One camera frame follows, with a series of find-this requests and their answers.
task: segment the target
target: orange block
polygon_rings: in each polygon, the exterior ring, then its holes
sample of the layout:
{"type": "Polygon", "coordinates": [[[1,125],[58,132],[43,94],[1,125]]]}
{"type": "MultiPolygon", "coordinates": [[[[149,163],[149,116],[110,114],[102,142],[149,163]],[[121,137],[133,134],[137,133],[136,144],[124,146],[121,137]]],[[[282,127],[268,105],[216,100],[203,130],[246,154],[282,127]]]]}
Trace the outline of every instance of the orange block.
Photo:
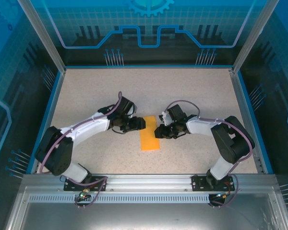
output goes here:
{"type": "Polygon", "coordinates": [[[146,122],[146,128],[140,130],[140,142],[142,151],[159,150],[159,139],[155,138],[154,131],[157,128],[157,121],[155,116],[143,117],[146,122]]]}

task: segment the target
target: glass panel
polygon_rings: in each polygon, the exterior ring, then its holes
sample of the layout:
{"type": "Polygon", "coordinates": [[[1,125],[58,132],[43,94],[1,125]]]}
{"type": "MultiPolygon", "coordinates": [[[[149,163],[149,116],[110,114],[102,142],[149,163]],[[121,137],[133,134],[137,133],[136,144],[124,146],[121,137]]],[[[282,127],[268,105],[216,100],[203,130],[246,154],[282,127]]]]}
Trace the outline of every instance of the glass panel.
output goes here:
{"type": "Polygon", "coordinates": [[[32,0],[66,65],[232,65],[266,0],[32,0]]]}
{"type": "Polygon", "coordinates": [[[288,207],[288,0],[279,1],[241,74],[288,207]]]}
{"type": "Polygon", "coordinates": [[[57,73],[18,2],[1,0],[0,229],[28,167],[57,73]]]}
{"type": "Polygon", "coordinates": [[[74,204],[32,203],[24,219],[23,230],[278,229],[267,195],[238,195],[220,210],[208,204],[93,204],[78,210],[74,204]]]}

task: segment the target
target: vent slot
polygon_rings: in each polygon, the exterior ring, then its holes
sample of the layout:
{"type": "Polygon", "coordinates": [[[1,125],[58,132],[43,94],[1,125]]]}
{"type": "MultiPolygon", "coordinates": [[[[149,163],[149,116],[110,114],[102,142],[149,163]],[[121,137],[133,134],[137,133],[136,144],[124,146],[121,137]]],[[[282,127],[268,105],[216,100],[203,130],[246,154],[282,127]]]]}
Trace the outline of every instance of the vent slot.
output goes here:
{"type": "MultiPolygon", "coordinates": [[[[89,203],[94,199],[95,194],[87,201],[81,203],[89,203]]],[[[76,194],[31,194],[30,203],[74,203],[76,194]]],[[[183,203],[209,203],[209,195],[206,194],[100,194],[96,199],[96,203],[114,204],[183,204],[183,203]]]]}

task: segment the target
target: blue graphic panel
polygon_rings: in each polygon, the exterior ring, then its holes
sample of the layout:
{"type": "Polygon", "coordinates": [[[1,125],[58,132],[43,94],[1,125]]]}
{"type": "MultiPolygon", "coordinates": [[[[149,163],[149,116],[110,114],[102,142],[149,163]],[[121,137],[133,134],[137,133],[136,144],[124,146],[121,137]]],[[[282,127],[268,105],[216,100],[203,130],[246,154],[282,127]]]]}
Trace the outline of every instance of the blue graphic panel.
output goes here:
{"type": "Polygon", "coordinates": [[[241,73],[273,171],[288,175],[288,0],[277,5],[241,73]]]}
{"type": "Polygon", "coordinates": [[[28,167],[57,72],[17,0],[0,0],[0,229],[28,167]]]}
{"type": "Polygon", "coordinates": [[[202,48],[217,48],[224,50],[215,64],[231,65],[264,4],[265,0],[33,1],[67,65],[106,65],[107,48],[122,49],[131,65],[195,64],[202,48]]]}

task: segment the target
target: blue frame edge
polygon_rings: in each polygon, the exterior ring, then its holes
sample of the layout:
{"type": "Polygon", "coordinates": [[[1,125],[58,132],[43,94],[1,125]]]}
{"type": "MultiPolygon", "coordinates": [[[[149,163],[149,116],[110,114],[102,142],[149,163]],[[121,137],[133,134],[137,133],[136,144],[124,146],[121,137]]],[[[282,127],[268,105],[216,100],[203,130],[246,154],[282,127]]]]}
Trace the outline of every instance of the blue frame edge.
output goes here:
{"type": "Polygon", "coordinates": [[[59,94],[60,94],[60,91],[62,88],[63,80],[64,80],[64,74],[61,74],[60,72],[58,72],[56,80],[55,80],[53,88],[52,88],[52,91],[51,91],[51,94],[50,94],[50,97],[49,97],[49,101],[48,101],[45,113],[44,113],[42,124],[40,126],[40,129],[39,129],[36,141],[35,141],[32,156],[30,158],[29,165],[28,165],[28,168],[26,171],[27,174],[32,173],[32,169],[33,169],[34,162],[35,162],[35,152],[37,150],[37,147],[38,147],[46,129],[51,124],[51,120],[53,118],[53,114],[54,114],[54,111],[55,111],[55,108],[56,108],[56,105],[58,102],[59,94]]]}
{"type": "Polygon", "coordinates": [[[136,66],[66,66],[67,69],[140,69],[140,68],[200,68],[200,69],[231,69],[232,65],[136,65],[136,66]]]}
{"type": "Polygon", "coordinates": [[[244,84],[244,80],[242,78],[242,74],[241,74],[240,70],[238,71],[238,77],[239,77],[239,81],[240,81],[240,84],[241,84],[241,87],[242,87],[242,91],[243,91],[243,94],[244,94],[244,97],[245,97],[245,100],[246,100],[246,104],[247,104],[248,109],[250,111],[252,122],[254,124],[255,132],[256,132],[256,135],[257,135],[257,138],[258,138],[260,149],[261,149],[262,154],[263,154],[263,158],[264,158],[263,160],[264,160],[265,166],[267,168],[267,172],[268,172],[268,174],[273,174],[273,169],[272,169],[269,157],[268,157],[268,153],[267,153],[267,151],[265,149],[265,146],[264,146],[264,140],[263,140],[263,137],[261,136],[261,133],[260,133],[260,130],[259,130],[259,126],[258,126],[256,117],[255,117],[255,113],[253,111],[253,108],[252,108],[252,105],[251,105],[251,101],[250,101],[249,95],[247,93],[247,90],[246,90],[246,87],[245,87],[245,84],[244,84]]]}

